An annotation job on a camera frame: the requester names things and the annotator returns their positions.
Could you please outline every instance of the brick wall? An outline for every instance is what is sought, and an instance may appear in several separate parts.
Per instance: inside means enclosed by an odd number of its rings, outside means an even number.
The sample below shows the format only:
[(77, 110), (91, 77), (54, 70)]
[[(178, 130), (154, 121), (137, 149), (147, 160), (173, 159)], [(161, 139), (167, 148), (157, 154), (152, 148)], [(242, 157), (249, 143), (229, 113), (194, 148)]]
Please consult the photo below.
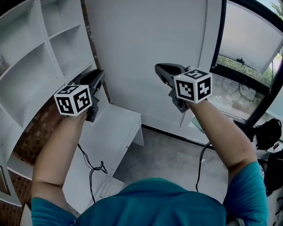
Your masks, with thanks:
[[(81, 0), (81, 5), (92, 54), (94, 56), (97, 68), (101, 69), (96, 54), (96, 48), (94, 45), (92, 33), (89, 27), (88, 15), (84, 0)], [(110, 96), (107, 91), (105, 82), (103, 83), (103, 87), (105, 89), (107, 98), (110, 101)], [(33, 166), (41, 149), (50, 138), (53, 130), (59, 125), (63, 118), (64, 117), (61, 116), (57, 110), (54, 98), (50, 98), (50, 100), (48, 100), (46, 104), (35, 115), (30, 124), (25, 129), (24, 133), (21, 135), (13, 150), (13, 154), (17, 155), (18, 158), (22, 161)], [(0, 226), (1, 224), (5, 226), (19, 226), (24, 205), (25, 203), (31, 201), (31, 181), (13, 172), (9, 173), (15, 191), (23, 207), (15, 207), (13, 205), (0, 201)]]

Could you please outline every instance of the black baseboard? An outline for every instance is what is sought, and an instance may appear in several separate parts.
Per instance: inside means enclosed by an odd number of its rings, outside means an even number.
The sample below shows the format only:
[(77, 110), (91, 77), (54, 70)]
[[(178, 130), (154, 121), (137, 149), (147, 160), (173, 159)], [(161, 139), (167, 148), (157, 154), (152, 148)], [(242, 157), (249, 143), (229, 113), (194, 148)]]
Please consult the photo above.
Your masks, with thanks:
[[(142, 124), (141, 127), (146, 128), (146, 129), (150, 129), (150, 130), (152, 130), (152, 131), (161, 133), (161, 134), (163, 134), (163, 135), (170, 136), (170, 137), (173, 137), (173, 138), (182, 140), (182, 141), (186, 141), (186, 142), (188, 142), (188, 143), (192, 143), (192, 144), (195, 144), (195, 145), (198, 145), (198, 146), (201, 146), (201, 147), (204, 147), (204, 146), (205, 146), (205, 144), (197, 143), (197, 142), (194, 142), (194, 141), (192, 141), (192, 140), (186, 139), (186, 138), (184, 138), (184, 137), (177, 136), (177, 135), (175, 135), (175, 134), (162, 131), (162, 130), (160, 130), (160, 129), (156, 129), (156, 128), (154, 128), (154, 127), (150, 127), (150, 126), (148, 126), (148, 125)], [(214, 148), (213, 148), (212, 146), (208, 146), (207, 148), (214, 150)]]

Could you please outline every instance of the t-shirt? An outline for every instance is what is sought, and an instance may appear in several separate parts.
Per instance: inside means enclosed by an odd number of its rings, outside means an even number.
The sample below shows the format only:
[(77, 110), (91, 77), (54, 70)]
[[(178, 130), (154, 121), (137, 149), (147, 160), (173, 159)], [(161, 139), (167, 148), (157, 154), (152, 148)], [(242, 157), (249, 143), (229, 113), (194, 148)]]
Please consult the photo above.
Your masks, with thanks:
[(233, 178), (223, 204), (172, 182), (150, 178), (96, 202), (78, 218), (40, 198), (32, 199), (31, 214), (33, 226), (219, 226), (226, 224), (227, 216), (257, 226), (267, 225), (268, 206), (259, 164), (252, 162)]

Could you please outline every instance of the sky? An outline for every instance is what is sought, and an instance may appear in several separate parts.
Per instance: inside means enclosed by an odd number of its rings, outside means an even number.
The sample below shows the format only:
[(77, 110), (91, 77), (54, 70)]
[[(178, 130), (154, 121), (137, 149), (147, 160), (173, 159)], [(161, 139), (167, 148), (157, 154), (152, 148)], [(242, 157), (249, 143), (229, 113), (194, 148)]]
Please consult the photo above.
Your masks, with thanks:
[(257, 0), (272, 11), (274, 11), (274, 8), (271, 6), (271, 2), (273, 2), (275, 5), (279, 5), (278, 0)]

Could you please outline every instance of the shirt sleeve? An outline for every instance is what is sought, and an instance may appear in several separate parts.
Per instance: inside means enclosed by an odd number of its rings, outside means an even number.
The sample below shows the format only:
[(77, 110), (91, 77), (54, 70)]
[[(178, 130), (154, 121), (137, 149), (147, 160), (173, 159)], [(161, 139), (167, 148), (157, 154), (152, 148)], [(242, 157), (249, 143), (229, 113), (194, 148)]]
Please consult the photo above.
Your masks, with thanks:
[(68, 211), (41, 198), (31, 200), (31, 219), (33, 226), (70, 226), (76, 217)]
[(267, 225), (268, 204), (258, 162), (246, 165), (231, 181), (224, 206), (228, 215), (245, 225)]

